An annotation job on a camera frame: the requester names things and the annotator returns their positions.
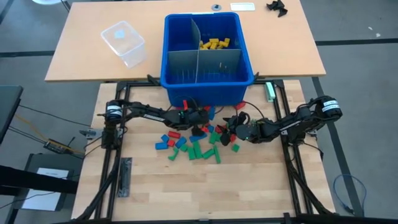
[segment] yellow block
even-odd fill
[[[210,46],[210,49],[216,49],[216,47],[217,47],[217,43],[211,43],[211,46]]]
[[[228,47],[228,45],[229,45],[229,43],[224,42],[224,41],[220,41],[219,44],[220,44],[220,46],[223,46],[223,47]]]
[[[206,48],[209,48],[210,46],[211,46],[211,42],[207,42],[202,45],[202,47],[206,47]]]
[[[210,38],[209,39],[210,43],[217,43],[219,42],[218,38]]]

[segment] wooden work surface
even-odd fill
[[[285,85],[290,108],[294,111],[304,103],[300,82],[289,80]],[[115,89],[116,84],[101,85],[95,114],[104,112],[106,102],[114,98]],[[244,99],[258,106],[264,116],[275,120],[273,104],[266,102],[264,85],[250,86]],[[166,91],[161,87],[131,88],[129,100],[169,107]],[[249,105],[244,111],[251,118],[260,118],[259,112]],[[222,117],[233,114],[234,109],[226,107],[211,123],[224,124]],[[92,125],[102,128],[103,117],[95,116]],[[179,152],[176,160],[170,161],[167,157],[173,154],[171,148],[156,151],[154,147],[170,130],[168,127],[144,118],[134,118],[126,126],[128,132],[123,139],[122,157],[133,158],[131,194],[128,198],[116,199],[113,220],[264,218],[281,217],[284,212],[294,213],[279,138],[262,144],[237,140],[241,146],[237,153],[231,146],[224,147],[218,142],[221,164],[217,164],[214,157],[189,161],[186,152]],[[189,132],[181,133],[188,137]],[[313,138],[307,137],[306,142],[316,146]],[[88,151],[98,144],[94,143]],[[202,139],[200,145],[203,152],[211,147],[208,138]],[[308,186],[327,209],[334,211],[319,152],[305,145],[300,146],[300,152]],[[73,218],[79,216],[93,199],[103,160],[103,149],[93,151],[85,159]],[[108,194],[104,197],[104,211],[108,197]]]
[[[221,12],[241,0],[74,2],[45,81],[135,80],[160,75],[165,16],[181,12]],[[325,75],[299,0],[284,0],[286,16],[266,9],[272,1],[252,0],[255,11],[237,12],[253,72],[262,77]],[[101,32],[127,21],[145,40],[147,59],[132,69],[101,38]]]

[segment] gray floor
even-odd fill
[[[0,12],[7,0],[0,0]],[[398,37],[398,1],[303,0],[315,40],[376,39]],[[67,13],[62,5],[40,6],[30,0],[14,0],[0,24],[0,52],[54,50]],[[353,175],[368,190],[368,217],[398,218],[398,135],[394,113],[398,85],[398,44],[319,47],[328,75],[321,78],[327,95],[338,99],[344,116],[336,123]],[[0,58],[0,85],[22,85],[21,104],[90,124],[99,83],[45,83],[51,57]],[[302,78],[306,99],[316,97],[310,78]],[[19,108],[17,114],[32,121],[48,137],[82,148],[82,127]],[[12,125],[29,131],[18,120]],[[340,174],[328,130],[318,142],[325,152],[324,166],[330,186]],[[0,149],[0,164],[23,169],[30,153],[49,153],[42,146],[14,133]],[[337,190],[348,203],[344,187]],[[0,197],[0,206],[12,201]],[[337,211],[345,214],[335,200]],[[0,210],[0,223],[8,209]],[[53,223],[68,220],[71,208],[60,212],[21,211],[16,223]]]

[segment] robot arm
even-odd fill
[[[318,130],[327,122],[335,122],[342,115],[337,101],[330,96],[311,99],[307,104],[298,106],[296,112],[275,122],[268,118],[250,121],[247,113],[240,112],[239,116],[224,118],[229,128],[221,127],[223,130],[221,142],[227,145],[230,134],[236,134],[238,138],[251,143],[270,142],[280,134],[284,134],[288,136],[289,143],[300,144],[304,140],[305,133]]]
[[[127,109],[127,114],[123,116],[123,108]],[[209,122],[206,110],[197,108],[188,108],[187,110],[162,110],[153,108],[149,105],[143,105],[140,102],[128,102],[125,100],[112,100],[106,104],[105,114],[99,114],[105,117],[105,127],[102,134],[102,148],[115,149],[119,147],[119,136],[121,133],[116,126],[122,122],[127,122],[133,118],[147,118],[162,122],[167,127],[176,130],[187,130],[194,127],[194,130],[200,131],[198,125]]]

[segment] label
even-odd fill
[[[292,124],[290,124],[290,125],[288,125],[286,127],[283,127],[281,129],[279,129],[279,131],[283,131],[283,130],[288,129],[288,128],[292,127],[292,126],[295,126],[296,124],[299,124],[299,123],[301,123],[301,121],[296,121],[296,122],[294,122],[294,123],[292,123]]]
[[[242,2],[242,3],[231,3],[232,11],[255,11],[254,3]]]
[[[144,114],[144,117],[148,118],[148,119],[153,119],[155,121],[164,121],[165,120],[164,118],[155,117],[155,116],[152,116],[152,115],[149,115],[149,114]]]
[[[327,102],[323,103],[323,106],[329,106],[329,105],[334,105],[334,104],[338,104],[336,100],[330,100]]]
[[[325,112],[325,111],[328,111],[328,110],[331,110],[331,109],[336,109],[336,108],[340,108],[340,106],[339,105],[326,106],[326,107],[322,108],[322,112]]]

